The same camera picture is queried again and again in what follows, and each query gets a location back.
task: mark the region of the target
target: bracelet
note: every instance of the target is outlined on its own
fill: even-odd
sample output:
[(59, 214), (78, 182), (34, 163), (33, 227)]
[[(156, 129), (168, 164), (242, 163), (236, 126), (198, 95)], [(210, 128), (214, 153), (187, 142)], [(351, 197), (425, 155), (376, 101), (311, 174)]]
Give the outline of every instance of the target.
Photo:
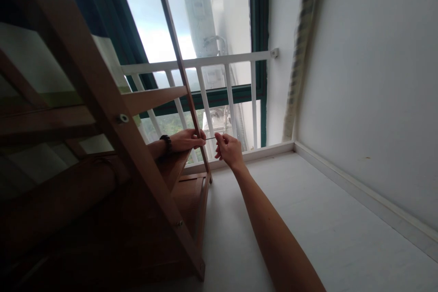
[(169, 154), (172, 151), (172, 141), (170, 140), (170, 137), (168, 135), (162, 135), (160, 137), (160, 140), (164, 140), (166, 142), (166, 153), (165, 153), (165, 155)]

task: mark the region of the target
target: screw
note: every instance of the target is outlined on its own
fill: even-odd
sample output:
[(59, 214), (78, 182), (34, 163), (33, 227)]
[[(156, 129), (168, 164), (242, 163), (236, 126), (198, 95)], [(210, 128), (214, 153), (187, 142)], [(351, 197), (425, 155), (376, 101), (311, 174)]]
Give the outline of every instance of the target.
[(128, 123), (129, 117), (125, 114), (119, 114), (119, 116), (115, 119), (118, 124)]

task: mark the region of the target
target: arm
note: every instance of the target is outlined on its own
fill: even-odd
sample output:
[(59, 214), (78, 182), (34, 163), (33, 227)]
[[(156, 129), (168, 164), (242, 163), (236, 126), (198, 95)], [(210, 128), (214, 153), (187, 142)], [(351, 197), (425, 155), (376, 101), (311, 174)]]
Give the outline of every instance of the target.
[(297, 240), (252, 178), (242, 156), (240, 142), (215, 134), (216, 158), (233, 171), (248, 211), (252, 229), (277, 291), (321, 291), (324, 286)]
[[(195, 129), (181, 130), (180, 132), (170, 136), (172, 142), (172, 152), (186, 151), (190, 148), (197, 149), (199, 146), (205, 145), (205, 133), (201, 130), (201, 138), (195, 135)], [(166, 142), (158, 140), (150, 143), (148, 146), (154, 160), (163, 156), (166, 153)]]

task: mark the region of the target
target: white vertical bar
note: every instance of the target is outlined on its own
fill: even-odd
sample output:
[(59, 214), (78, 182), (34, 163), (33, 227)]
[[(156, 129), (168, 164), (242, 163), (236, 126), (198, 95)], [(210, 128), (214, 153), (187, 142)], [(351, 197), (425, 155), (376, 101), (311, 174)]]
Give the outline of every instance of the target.
[(202, 103), (204, 104), (205, 116), (207, 117), (207, 123), (209, 124), (210, 137), (214, 137), (213, 121), (211, 120), (209, 99), (207, 98), (207, 91), (205, 91), (205, 83), (201, 67), (196, 67), (196, 73), (198, 74), (199, 86), (201, 88), (201, 97)]
[[(141, 80), (140, 80), (140, 77), (138, 74), (133, 74), (132, 79), (134, 80), (134, 84), (136, 85), (138, 91), (145, 90), (145, 88), (143, 87), (143, 83), (141, 83)], [(161, 132), (160, 126), (158, 125), (158, 122), (156, 120), (154, 110), (150, 109), (147, 111), (147, 113), (152, 121), (152, 124), (154, 125), (155, 132), (158, 135), (158, 138), (160, 138), (160, 136), (162, 135), (162, 132)]]
[[(165, 72), (166, 72), (167, 80), (169, 82), (169, 87), (175, 87), (175, 81), (173, 80), (173, 75), (172, 75), (171, 70), (166, 70)], [(187, 121), (186, 121), (186, 118), (184, 116), (184, 111), (183, 111), (183, 106), (181, 105), (181, 100), (179, 98), (175, 99), (175, 105), (177, 107), (179, 118), (181, 119), (182, 128), (187, 129)], [(192, 154), (193, 163), (199, 162), (198, 157), (196, 156), (194, 149), (192, 149), (191, 154)]]
[(252, 131), (254, 132), (254, 150), (257, 149), (257, 106), (256, 106), (256, 63), (251, 62), (251, 103)]
[(229, 64), (225, 64), (225, 81), (227, 83), (228, 103), (229, 103), (229, 111), (231, 113), (231, 125), (233, 127), (233, 137), (237, 138), (236, 117), (234, 114), (233, 89), (231, 86), (231, 76), (229, 73)]

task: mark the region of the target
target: forearm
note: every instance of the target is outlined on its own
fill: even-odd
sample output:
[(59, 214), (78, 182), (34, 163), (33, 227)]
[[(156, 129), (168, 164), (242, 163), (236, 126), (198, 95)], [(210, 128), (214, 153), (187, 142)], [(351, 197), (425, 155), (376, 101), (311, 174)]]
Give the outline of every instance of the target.
[(233, 168), (266, 267), (278, 291), (325, 291), (298, 242), (245, 165)]
[(151, 152), (154, 160), (161, 157), (166, 153), (166, 142), (164, 140), (158, 140), (147, 145), (149, 152)]

